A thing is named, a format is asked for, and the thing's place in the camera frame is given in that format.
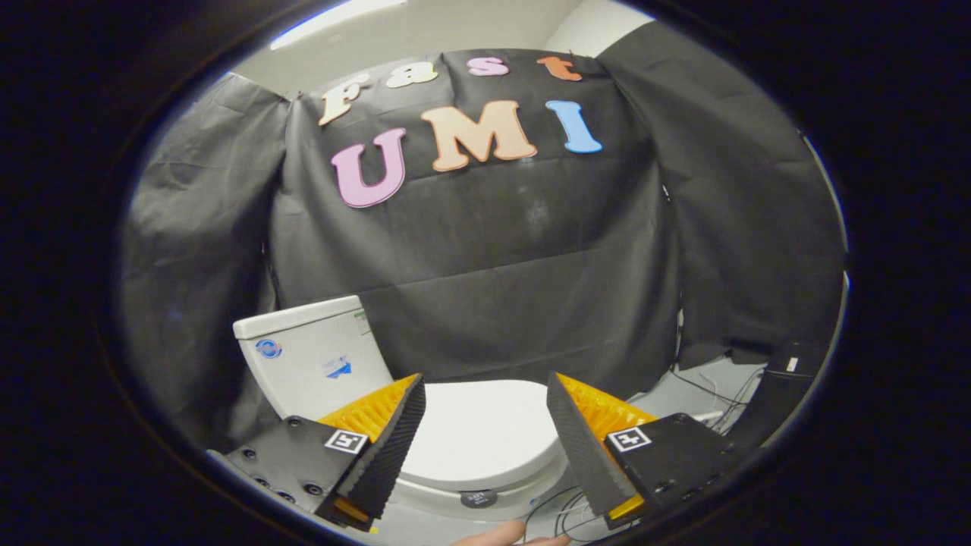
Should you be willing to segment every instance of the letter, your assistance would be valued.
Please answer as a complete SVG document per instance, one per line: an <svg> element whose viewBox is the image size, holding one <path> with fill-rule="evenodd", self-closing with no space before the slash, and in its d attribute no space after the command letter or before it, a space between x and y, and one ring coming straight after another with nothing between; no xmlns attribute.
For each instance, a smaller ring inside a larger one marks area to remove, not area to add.
<svg viewBox="0 0 971 546"><path fill-rule="evenodd" d="M476 57L465 63L469 67L469 74L473 76L502 76L509 74L509 67L502 64L502 59L496 57Z"/></svg>
<svg viewBox="0 0 971 546"><path fill-rule="evenodd" d="M559 57L543 57L536 62L547 65L547 68L550 69L550 74L553 74L561 80L566 80L567 82L578 82L583 79L581 75L567 70L569 67L573 66L573 63L568 60L563 60Z"/></svg>
<svg viewBox="0 0 971 546"><path fill-rule="evenodd" d="M500 159L522 159L536 154L519 126L515 100L486 102L479 122L475 123L454 106L429 110L421 118L431 123L438 145L438 159L431 166L439 172L453 171L469 164L469 156L458 150L458 143L479 161L488 159L495 136L495 156Z"/></svg>
<svg viewBox="0 0 971 546"><path fill-rule="evenodd" d="M594 154L604 149L603 145L593 139L590 129L586 127L584 118L580 115L580 105L568 100L551 100L547 108L556 112L560 124L566 130L566 149L574 154Z"/></svg>
<svg viewBox="0 0 971 546"><path fill-rule="evenodd" d="M330 89L323 94L323 117L320 118L320 125L327 125L336 118L343 116L351 109L351 105L344 102L354 100L361 92L360 84L368 81L367 74L359 74L350 80Z"/></svg>
<svg viewBox="0 0 971 546"><path fill-rule="evenodd" d="M431 82L435 78L438 78L438 72L435 72L434 64L427 61L413 62L392 70L391 77L387 79L387 86L394 89L405 85Z"/></svg>
<svg viewBox="0 0 971 546"><path fill-rule="evenodd" d="M390 129L375 137L375 146L380 146L385 154L385 179L365 186L361 177L361 153L363 144L355 144L337 152L330 163L337 167L337 189L344 202L355 209L363 209L388 199L401 189L405 181L405 159L401 153L401 138L405 129Z"/></svg>

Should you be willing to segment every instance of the human hand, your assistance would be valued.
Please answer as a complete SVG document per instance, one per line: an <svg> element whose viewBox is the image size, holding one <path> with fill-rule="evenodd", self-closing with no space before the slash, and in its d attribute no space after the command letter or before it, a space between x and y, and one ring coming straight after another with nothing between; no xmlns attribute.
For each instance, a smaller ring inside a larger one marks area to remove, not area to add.
<svg viewBox="0 0 971 546"><path fill-rule="evenodd" d="M452 546L513 546L526 533L523 522L513 520L501 526L480 534L465 537ZM561 534L557 538L534 538L526 544L533 546L567 546L571 542L569 536Z"/></svg>

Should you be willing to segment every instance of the screw hole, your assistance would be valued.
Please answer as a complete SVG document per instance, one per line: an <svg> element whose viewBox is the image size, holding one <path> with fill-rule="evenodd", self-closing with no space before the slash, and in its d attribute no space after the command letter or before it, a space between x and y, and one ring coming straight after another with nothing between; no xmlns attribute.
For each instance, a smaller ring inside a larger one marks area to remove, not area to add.
<svg viewBox="0 0 971 546"><path fill-rule="evenodd" d="M701 488L694 488L688 491L687 493L685 493L684 495L681 495L681 500L688 500L689 498L692 498L693 496L697 495L698 492L700 491L701 491Z"/></svg>
<svg viewBox="0 0 971 546"><path fill-rule="evenodd" d="M671 488L673 488L673 487L674 487L674 481L673 480L668 480L666 482L661 482L661 483L657 484L656 486L654 486L654 493L655 494L664 493L666 491L670 491Z"/></svg>

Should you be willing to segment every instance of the blue sticker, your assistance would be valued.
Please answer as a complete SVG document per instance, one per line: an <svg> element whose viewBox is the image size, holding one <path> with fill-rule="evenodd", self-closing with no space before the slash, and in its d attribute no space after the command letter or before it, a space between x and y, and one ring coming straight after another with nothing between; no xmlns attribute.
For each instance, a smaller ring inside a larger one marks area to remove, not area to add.
<svg viewBox="0 0 971 546"><path fill-rule="evenodd" d="M284 348L272 339L261 339L256 342L256 350L266 358L276 358L284 351Z"/></svg>
<svg viewBox="0 0 971 546"><path fill-rule="evenodd" d="M350 375L351 363L348 361L348 356L343 355L340 358L333 359L323 367L323 371L330 379L337 379L343 374Z"/></svg>

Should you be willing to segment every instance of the bolt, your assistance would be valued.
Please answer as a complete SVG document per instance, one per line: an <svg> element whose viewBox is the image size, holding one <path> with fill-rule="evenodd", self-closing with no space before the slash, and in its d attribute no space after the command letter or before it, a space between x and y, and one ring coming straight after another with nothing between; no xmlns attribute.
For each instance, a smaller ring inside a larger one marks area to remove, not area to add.
<svg viewBox="0 0 971 546"><path fill-rule="evenodd" d="M656 486L654 486L654 493L655 494L664 493L666 491L669 491L672 487L674 487L674 480L668 480L666 482L661 482L661 483L657 484Z"/></svg>

